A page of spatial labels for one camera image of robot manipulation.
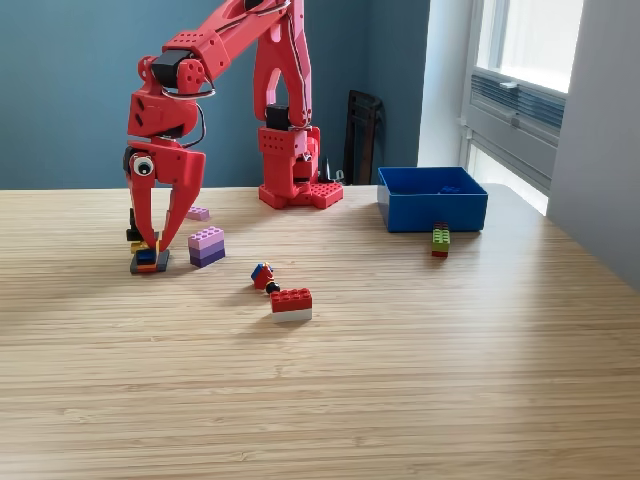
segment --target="blue wall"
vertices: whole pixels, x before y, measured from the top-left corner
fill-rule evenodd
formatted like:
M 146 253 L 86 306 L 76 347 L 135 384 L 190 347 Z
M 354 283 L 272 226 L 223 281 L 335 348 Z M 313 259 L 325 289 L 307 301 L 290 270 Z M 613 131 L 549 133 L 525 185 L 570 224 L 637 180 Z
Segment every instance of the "blue wall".
M 429 0 L 370 0 L 368 93 L 382 99 L 375 166 L 418 163 Z
M 195 28 L 222 0 L 24 0 L 0 14 L 0 188 L 124 187 L 136 66 Z M 341 166 L 348 91 L 366 89 L 369 0 L 307 0 L 314 124 Z M 258 185 L 253 116 L 255 46 L 201 102 L 208 134 L 205 186 Z

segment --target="blue plastic bin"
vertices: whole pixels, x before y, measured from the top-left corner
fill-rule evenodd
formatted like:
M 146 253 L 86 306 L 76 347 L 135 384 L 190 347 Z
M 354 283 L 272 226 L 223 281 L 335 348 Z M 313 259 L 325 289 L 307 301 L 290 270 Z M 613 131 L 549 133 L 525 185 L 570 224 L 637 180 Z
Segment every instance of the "blue plastic bin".
M 378 176 L 378 206 L 390 232 L 431 232 L 436 222 L 452 232 L 484 228 L 489 195 L 462 167 L 381 167 Z M 444 187 L 460 190 L 439 193 Z

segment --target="red robotic arm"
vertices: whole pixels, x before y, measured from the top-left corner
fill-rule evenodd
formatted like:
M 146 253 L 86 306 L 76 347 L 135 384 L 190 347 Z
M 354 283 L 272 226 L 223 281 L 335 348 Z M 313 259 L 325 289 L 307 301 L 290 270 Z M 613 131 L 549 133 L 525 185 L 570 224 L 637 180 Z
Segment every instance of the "red robotic arm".
M 169 40 L 160 57 L 144 57 L 138 65 L 144 85 L 132 95 L 128 133 L 148 141 L 130 141 L 123 166 L 135 226 L 150 248 L 155 245 L 155 182 L 173 186 L 160 251 L 171 243 L 202 184 L 205 155 L 187 150 L 197 142 L 181 145 L 176 139 L 195 128 L 198 113 L 202 117 L 196 100 L 215 93 L 213 82 L 256 39 L 255 113 L 267 122 L 259 134 L 265 158 L 260 198 L 277 208 L 304 203 L 305 198 L 307 204 L 316 204 L 310 185 L 317 183 L 320 137 L 319 130 L 309 126 L 311 65 L 304 0 L 228 0 L 200 28 Z M 272 105 L 281 74 L 289 92 L 286 110 Z

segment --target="white wall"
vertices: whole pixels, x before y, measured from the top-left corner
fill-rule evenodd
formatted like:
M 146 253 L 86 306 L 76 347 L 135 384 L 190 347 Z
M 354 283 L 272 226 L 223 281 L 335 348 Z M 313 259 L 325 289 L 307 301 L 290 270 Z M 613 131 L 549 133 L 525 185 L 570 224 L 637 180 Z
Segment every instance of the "white wall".
M 585 0 L 548 216 L 640 290 L 639 21 Z
M 418 166 L 459 162 L 467 49 L 473 0 L 431 0 Z

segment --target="lego stack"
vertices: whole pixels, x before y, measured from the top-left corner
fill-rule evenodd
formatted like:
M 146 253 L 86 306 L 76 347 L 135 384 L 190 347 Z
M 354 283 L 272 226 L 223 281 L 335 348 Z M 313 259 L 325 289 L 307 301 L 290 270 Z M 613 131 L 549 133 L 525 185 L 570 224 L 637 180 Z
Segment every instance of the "lego stack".
M 166 271 L 167 263 L 169 262 L 169 250 L 158 253 L 158 233 L 155 233 L 156 245 L 153 247 L 147 245 L 136 226 L 133 208 L 129 210 L 129 225 L 131 228 L 127 230 L 127 241 L 131 242 L 131 254 L 133 255 L 129 271 L 132 274 Z
M 282 290 L 271 294 L 271 318 L 274 323 L 311 320 L 312 315 L 309 289 Z
M 446 223 L 436 223 L 433 226 L 433 242 L 431 244 L 431 255 L 434 257 L 449 256 L 449 245 L 451 238 L 449 235 L 449 225 Z
M 204 268 L 225 257 L 224 232 L 217 227 L 209 227 L 189 237 L 189 257 L 191 265 Z

